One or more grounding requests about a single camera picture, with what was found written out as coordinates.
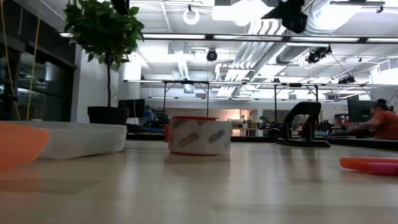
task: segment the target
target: wooden floor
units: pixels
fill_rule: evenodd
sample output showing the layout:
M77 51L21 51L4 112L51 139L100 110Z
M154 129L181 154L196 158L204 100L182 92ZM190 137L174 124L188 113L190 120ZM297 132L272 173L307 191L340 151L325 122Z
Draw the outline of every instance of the wooden floor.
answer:
M187 157L130 141L0 171L0 223L396 224L398 178L344 170L341 156L398 154L233 143L229 156Z

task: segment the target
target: tree trunk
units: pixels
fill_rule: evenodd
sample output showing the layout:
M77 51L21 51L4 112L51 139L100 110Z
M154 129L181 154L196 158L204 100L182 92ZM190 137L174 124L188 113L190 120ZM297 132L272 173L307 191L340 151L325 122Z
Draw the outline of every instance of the tree trunk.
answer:
M108 89L108 107L111 107L111 57L107 57L107 62L106 62L106 77L107 77L107 89Z

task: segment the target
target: plant pot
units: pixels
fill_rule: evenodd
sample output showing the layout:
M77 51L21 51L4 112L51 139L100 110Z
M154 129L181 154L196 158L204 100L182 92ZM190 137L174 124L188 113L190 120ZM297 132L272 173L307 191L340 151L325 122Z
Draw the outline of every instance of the plant pot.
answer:
M130 111L126 108L89 106L87 112L90 123L126 125Z

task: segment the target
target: orange shirt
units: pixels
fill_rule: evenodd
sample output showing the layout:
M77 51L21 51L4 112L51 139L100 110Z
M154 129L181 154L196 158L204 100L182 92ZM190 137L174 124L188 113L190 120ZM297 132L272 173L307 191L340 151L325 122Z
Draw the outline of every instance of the orange shirt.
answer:
M376 128L376 138L398 140L398 115L391 111L380 111L372 119L380 121Z

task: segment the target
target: computer monitor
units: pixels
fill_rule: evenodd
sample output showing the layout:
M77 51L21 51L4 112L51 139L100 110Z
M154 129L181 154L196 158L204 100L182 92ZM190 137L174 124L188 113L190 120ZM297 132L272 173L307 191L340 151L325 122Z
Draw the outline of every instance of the computer monitor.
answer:
M138 100L119 100L118 107L130 110L129 118L144 117L145 99Z
M347 100L349 121L352 123L367 122L372 118L371 108L374 101Z

